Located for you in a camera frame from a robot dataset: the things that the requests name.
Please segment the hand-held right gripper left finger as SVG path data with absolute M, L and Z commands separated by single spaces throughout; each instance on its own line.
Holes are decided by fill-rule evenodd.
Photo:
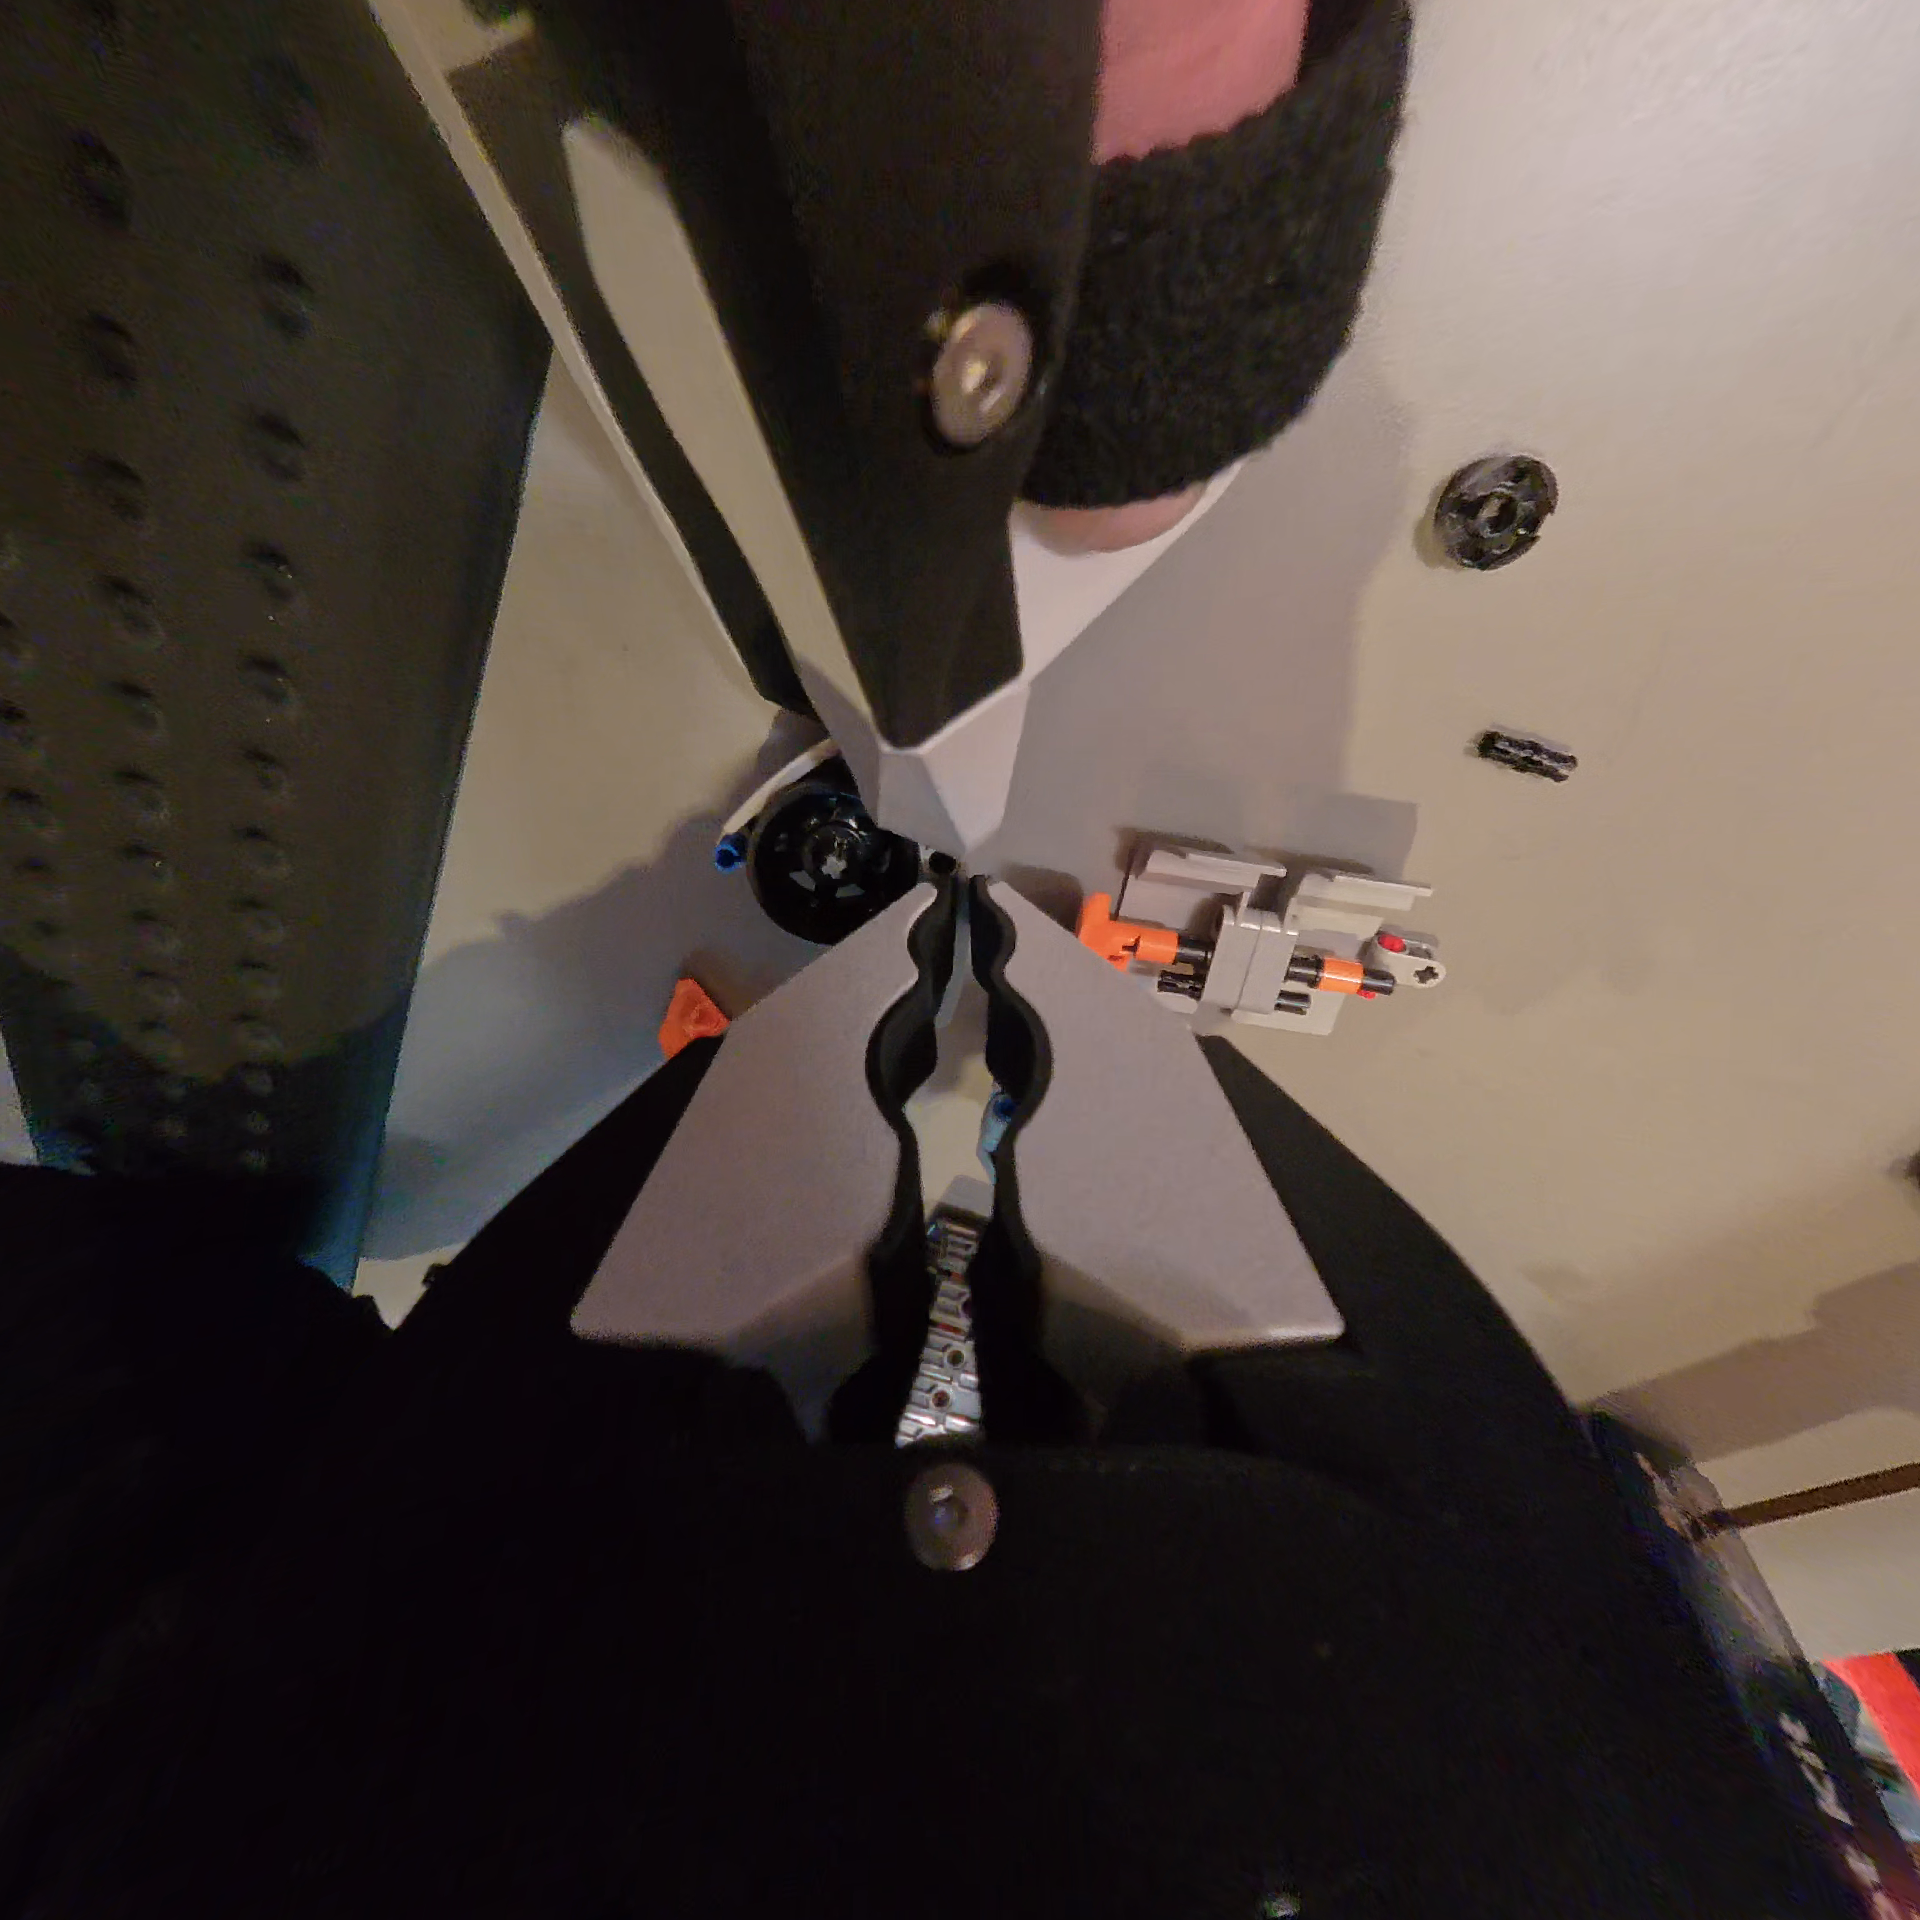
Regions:
M 922 1224 L 911 1100 L 936 1071 L 954 876 L 922 880 L 731 1022 L 573 1332 L 872 1354 L 872 1264 Z

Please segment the black round toy brick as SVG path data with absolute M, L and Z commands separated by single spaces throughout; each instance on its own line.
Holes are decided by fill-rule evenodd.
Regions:
M 1430 536 L 1453 568 L 1498 571 L 1535 551 L 1558 494 L 1557 472 L 1540 456 L 1489 453 L 1442 487 Z

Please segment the grey panel wheel toy assembly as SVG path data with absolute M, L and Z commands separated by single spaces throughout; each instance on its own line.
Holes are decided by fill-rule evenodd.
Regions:
M 850 761 L 819 732 L 737 803 L 711 866 L 742 876 L 783 932 L 830 948 L 925 880 L 925 849 L 879 828 Z

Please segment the blue red printed cardboard box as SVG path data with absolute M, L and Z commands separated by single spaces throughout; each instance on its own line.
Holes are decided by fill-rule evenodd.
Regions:
M 1799 1875 L 1788 1914 L 1917 1915 L 1915 1845 L 1857 1747 L 1872 1716 L 1806 1653 L 1717 1484 L 1680 1445 L 1613 1411 L 1585 1423 L 1680 1663 L 1740 1727 L 1764 1838 L 1783 1838 Z

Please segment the grey orange toy brick assembly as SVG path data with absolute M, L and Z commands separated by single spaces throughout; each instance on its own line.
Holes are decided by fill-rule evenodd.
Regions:
M 1353 1004 L 1448 981 L 1419 930 L 1430 888 L 1320 855 L 1139 839 L 1117 888 L 1078 908 L 1078 938 L 1194 1031 L 1331 1038 Z

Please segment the black perforated pad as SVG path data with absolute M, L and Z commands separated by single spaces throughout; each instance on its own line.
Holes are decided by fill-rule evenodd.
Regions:
M 347 1285 L 550 330 L 369 4 L 5 4 L 5 1048 Z

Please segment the person's left hand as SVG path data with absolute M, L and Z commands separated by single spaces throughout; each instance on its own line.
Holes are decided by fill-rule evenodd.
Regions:
M 1147 549 L 1345 352 L 1396 180 L 1413 4 L 1102 4 L 1094 202 L 1035 539 Z

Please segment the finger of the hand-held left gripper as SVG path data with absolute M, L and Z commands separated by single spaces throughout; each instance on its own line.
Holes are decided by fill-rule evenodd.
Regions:
M 666 180 L 603 119 L 565 125 L 565 172 L 588 269 L 666 430 L 692 463 L 783 637 L 819 720 L 841 744 L 879 828 L 964 855 L 964 837 L 920 759 L 879 738 L 854 658 L 748 383 L 731 359 Z
M 1021 665 L 904 752 L 904 837 L 948 855 L 989 842 L 1008 810 L 1038 678 L 1227 493 L 1242 463 L 1183 493 L 1102 510 L 1021 501 L 1011 516 Z

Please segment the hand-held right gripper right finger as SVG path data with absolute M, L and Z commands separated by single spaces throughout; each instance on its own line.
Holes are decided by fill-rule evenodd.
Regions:
M 995 1224 L 1050 1365 L 1331 1347 L 1345 1319 L 1209 1053 L 1008 884 L 972 884 L 1008 1103 Z

